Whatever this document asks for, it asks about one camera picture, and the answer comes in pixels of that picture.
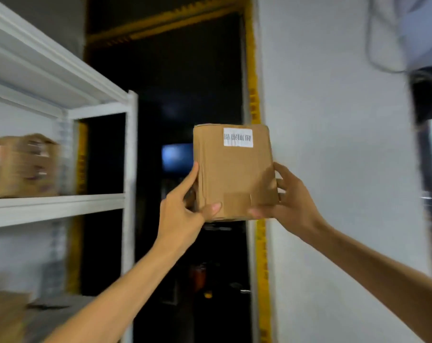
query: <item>shelf board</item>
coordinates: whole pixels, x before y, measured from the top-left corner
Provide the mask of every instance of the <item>shelf board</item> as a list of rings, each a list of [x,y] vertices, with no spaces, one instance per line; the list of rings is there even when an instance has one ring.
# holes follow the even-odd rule
[[[1,3],[0,84],[61,108],[127,103],[127,92]]]
[[[0,198],[0,227],[124,208],[124,194]]]

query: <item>white label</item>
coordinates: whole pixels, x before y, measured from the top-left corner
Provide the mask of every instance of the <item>white label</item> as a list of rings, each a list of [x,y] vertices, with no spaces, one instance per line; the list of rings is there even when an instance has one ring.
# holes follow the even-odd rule
[[[224,146],[252,148],[253,131],[251,129],[224,128]]]

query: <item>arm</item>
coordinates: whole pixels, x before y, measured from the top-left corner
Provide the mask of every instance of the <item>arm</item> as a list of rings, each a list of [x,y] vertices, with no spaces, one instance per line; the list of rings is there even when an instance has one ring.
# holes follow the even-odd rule
[[[426,343],[432,343],[432,278],[364,246],[332,228],[305,185],[276,164],[280,204],[256,207],[256,219],[276,218],[289,232],[322,253],[389,308]]]
[[[205,222],[221,208],[208,205],[199,213],[185,209],[183,198],[195,182],[198,164],[160,207],[157,240],[151,250],[93,302],[55,330],[45,343],[115,343],[154,289],[195,242]]]

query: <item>yellow tape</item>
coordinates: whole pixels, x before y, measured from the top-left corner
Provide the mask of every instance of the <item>yellow tape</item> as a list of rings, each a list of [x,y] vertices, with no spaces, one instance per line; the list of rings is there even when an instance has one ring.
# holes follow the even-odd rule
[[[242,10],[242,5],[241,0],[198,1],[173,11],[160,13],[98,34],[88,35],[86,42],[90,47],[100,47],[140,39],[200,21],[222,17],[228,13]],[[185,22],[185,20],[190,20],[189,18],[197,16],[199,18]]]
[[[248,0],[244,9],[246,32],[246,66],[247,84],[249,90],[249,109],[251,122],[260,124],[260,101],[256,68],[256,42],[253,27],[253,2]],[[259,302],[259,334],[261,343],[271,343],[271,306],[269,285],[269,264],[267,257],[267,236],[265,220],[256,221],[256,265],[257,290]]]
[[[79,124],[78,157],[76,163],[76,194],[87,192],[87,124]],[[83,216],[73,218],[73,224],[68,232],[67,286],[70,294],[81,293],[81,259],[83,248]]]

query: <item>hand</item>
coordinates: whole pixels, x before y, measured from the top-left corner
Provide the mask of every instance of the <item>hand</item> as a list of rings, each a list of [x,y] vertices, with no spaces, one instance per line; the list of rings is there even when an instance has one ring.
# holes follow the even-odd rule
[[[255,219],[276,218],[286,230],[305,242],[314,236],[327,222],[321,216],[303,182],[294,176],[287,167],[274,163],[274,169],[282,179],[276,179],[280,203],[276,206],[253,207],[249,213]]]
[[[159,232],[154,246],[178,253],[178,257],[195,242],[203,223],[216,215],[222,204],[208,204],[200,212],[186,209],[184,196],[194,184],[198,174],[195,162],[189,175],[172,190],[160,204]]]

